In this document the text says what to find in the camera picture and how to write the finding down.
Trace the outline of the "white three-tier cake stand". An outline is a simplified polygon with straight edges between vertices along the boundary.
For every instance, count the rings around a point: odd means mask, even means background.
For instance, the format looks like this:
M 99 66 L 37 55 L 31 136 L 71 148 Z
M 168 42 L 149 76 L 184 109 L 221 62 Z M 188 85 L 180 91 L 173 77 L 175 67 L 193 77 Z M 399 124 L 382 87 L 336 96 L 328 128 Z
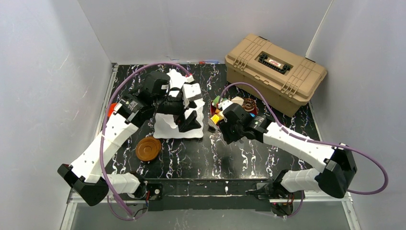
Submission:
M 153 137 L 157 139 L 203 138 L 202 91 L 193 76 L 183 76 L 175 69 L 166 73 L 169 77 L 164 98 L 159 101 L 155 113 Z

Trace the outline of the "yellow layered cake piece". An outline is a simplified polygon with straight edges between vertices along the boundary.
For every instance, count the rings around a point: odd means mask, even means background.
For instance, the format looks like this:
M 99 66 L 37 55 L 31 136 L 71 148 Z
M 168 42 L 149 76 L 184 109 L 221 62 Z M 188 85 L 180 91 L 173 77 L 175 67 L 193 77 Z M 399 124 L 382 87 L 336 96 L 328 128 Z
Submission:
M 221 117 L 218 114 L 214 114 L 210 121 L 212 122 L 213 126 L 217 126 L 217 123 L 221 120 Z

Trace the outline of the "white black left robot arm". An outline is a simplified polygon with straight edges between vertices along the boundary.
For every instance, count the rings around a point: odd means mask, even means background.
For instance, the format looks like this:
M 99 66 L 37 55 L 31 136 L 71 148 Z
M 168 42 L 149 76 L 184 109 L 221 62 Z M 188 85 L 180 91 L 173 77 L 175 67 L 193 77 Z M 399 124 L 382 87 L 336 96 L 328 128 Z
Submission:
M 154 134 L 139 142 L 141 161 L 151 161 L 160 151 L 161 139 L 203 137 L 202 91 L 193 76 L 174 69 L 153 71 L 142 84 L 114 106 L 104 129 L 72 163 L 62 164 L 58 174 L 89 205 L 117 194 L 139 194 L 144 179 L 136 173 L 107 174 L 106 164 L 119 148 L 150 119 Z

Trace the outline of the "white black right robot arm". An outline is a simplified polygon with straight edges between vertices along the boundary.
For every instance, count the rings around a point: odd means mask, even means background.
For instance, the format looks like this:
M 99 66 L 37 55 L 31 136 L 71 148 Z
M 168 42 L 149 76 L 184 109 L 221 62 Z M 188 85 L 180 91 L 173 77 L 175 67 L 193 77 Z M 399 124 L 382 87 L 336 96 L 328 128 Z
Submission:
M 312 166 L 308 170 L 281 172 L 272 183 L 272 189 L 286 193 L 322 191 L 334 198 L 343 198 L 347 193 L 357 166 L 352 151 L 345 144 L 339 147 L 317 144 L 315 140 L 279 125 L 271 116 L 252 116 L 231 101 L 222 103 L 221 113 L 224 118 L 217 124 L 228 144 L 242 138 L 257 140 Z

